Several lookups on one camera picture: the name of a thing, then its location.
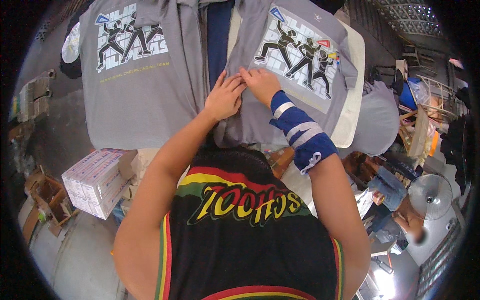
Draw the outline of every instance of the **navy blue fabric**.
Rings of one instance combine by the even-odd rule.
[[[228,31],[234,0],[215,2],[207,11],[207,52],[210,90],[227,63]]]
[[[287,102],[291,102],[290,99],[287,97],[284,91],[278,91],[272,97],[272,102],[270,103],[270,108],[272,113],[277,110],[277,108]],[[285,136],[288,132],[295,126],[305,123],[305,122],[313,122],[313,119],[310,118],[306,112],[301,110],[298,107],[291,107],[287,109],[281,116],[276,119],[271,119],[270,124],[281,129]],[[293,145],[293,143],[303,134],[303,132],[298,132],[294,134],[288,143]],[[322,132],[311,139],[309,139],[306,143],[298,146],[295,149],[295,155],[293,157],[293,163],[297,166],[299,170],[304,169],[306,166],[310,164],[310,159],[313,157],[315,152],[320,152],[322,157],[321,160],[329,157],[333,153],[337,153],[337,148],[333,144],[332,140],[326,135],[326,133]]]

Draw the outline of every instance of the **gray shirt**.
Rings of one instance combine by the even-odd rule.
[[[177,2],[160,2],[159,26],[141,30],[136,1],[95,1],[80,17],[86,123],[97,149],[161,147],[203,107],[204,91],[189,78]]]
[[[242,23],[227,61],[228,74],[237,73],[240,66],[272,71],[292,102],[331,135],[348,89],[355,86],[357,78],[343,25],[308,0],[237,0],[237,6]],[[277,48],[270,48],[264,60],[258,59],[266,44],[278,41],[278,20],[282,30],[291,31],[293,39],[302,44],[287,47],[290,69],[287,58]],[[325,61],[328,64],[324,70],[320,65]],[[268,123],[272,118],[270,110],[249,89],[243,92],[242,101],[239,113],[221,121],[215,129],[217,145],[287,144],[281,130]]]

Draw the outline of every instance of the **clothing pile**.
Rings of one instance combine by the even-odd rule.
[[[275,73],[292,102],[330,136],[357,70],[347,31],[330,13],[343,2],[324,2],[89,0],[70,21],[60,69],[83,78],[95,148],[161,147],[203,109],[220,72],[233,75],[240,66]],[[242,18],[235,43],[232,9]],[[239,112],[215,128],[215,142],[287,144],[270,120],[247,89]]]

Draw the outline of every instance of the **cardboard box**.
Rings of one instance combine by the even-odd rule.
[[[102,149],[94,151],[62,174],[72,204],[94,216],[107,219],[115,204],[128,189],[128,168],[136,150]]]

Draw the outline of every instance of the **blue arm sleeve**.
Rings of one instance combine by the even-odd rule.
[[[278,91],[270,104],[270,124],[283,131],[288,144],[295,149],[293,162],[302,174],[316,163],[337,153],[337,149],[320,125],[296,107],[284,91]]]

